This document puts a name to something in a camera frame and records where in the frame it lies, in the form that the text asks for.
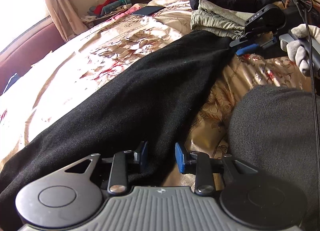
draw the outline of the gray ribbed plate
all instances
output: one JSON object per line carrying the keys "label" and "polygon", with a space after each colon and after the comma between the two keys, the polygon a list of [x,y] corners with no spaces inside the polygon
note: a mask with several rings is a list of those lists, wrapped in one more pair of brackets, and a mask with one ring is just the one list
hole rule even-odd
{"label": "gray ribbed plate", "polygon": [[[23,231],[34,229],[28,225]],[[250,231],[230,219],[213,198],[190,187],[135,187],[113,197],[94,219],[72,231]],[[298,231],[291,227],[287,231]]]}

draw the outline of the red clothing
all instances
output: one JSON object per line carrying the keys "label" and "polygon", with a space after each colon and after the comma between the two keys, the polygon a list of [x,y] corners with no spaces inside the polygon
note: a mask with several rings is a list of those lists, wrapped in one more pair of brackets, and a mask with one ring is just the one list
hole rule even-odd
{"label": "red clothing", "polygon": [[109,4],[113,3],[113,2],[115,2],[115,1],[118,1],[118,0],[106,0],[102,5],[98,5],[93,12],[94,12],[96,15],[100,15],[103,7],[105,7],[106,5],[109,5]]}

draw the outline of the gray felt cloth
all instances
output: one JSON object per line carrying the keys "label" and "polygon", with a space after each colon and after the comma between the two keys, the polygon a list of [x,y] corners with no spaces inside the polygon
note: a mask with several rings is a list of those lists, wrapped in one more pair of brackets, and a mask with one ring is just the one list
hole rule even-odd
{"label": "gray felt cloth", "polygon": [[[320,111],[320,98],[317,99]],[[308,199],[305,230],[316,230],[318,195],[312,95],[258,86],[237,104],[228,128],[231,154],[298,185]]]}

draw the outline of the floral bedspread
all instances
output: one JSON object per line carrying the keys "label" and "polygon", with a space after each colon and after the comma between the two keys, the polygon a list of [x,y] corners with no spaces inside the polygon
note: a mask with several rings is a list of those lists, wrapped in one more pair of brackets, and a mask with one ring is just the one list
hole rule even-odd
{"label": "floral bedspread", "polygon": [[[149,5],[166,8],[152,17],[125,15],[95,26],[49,53],[0,97],[0,171],[41,131],[131,64],[191,31],[189,0],[153,0]],[[195,117],[186,148],[212,158],[225,154],[234,106],[261,84],[310,90],[309,79],[288,57],[234,56]],[[175,167],[164,185],[194,186],[194,180]],[[215,180],[219,187],[218,175]]]}

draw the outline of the black cable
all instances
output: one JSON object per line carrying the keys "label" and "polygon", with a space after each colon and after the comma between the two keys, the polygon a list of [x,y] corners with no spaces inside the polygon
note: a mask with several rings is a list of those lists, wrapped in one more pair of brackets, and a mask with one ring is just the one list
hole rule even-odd
{"label": "black cable", "polygon": [[315,120],[315,132],[316,132],[316,162],[317,162],[317,180],[318,180],[318,208],[319,208],[319,218],[318,227],[320,227],[320,142],[319,142],[319,122],[318,122],[318,108],[316,100],[316,90],[315,90],[315,80],[313,75],[313,61],[312,61],[312,38],[310,34],[307,10],[304,9],[304,22],[306,24],[306,29],[309,38],[309,66],[310,66],[310,76],[311,76],[311,87],[312,87],[312,100],[313,100],[313,112]]}

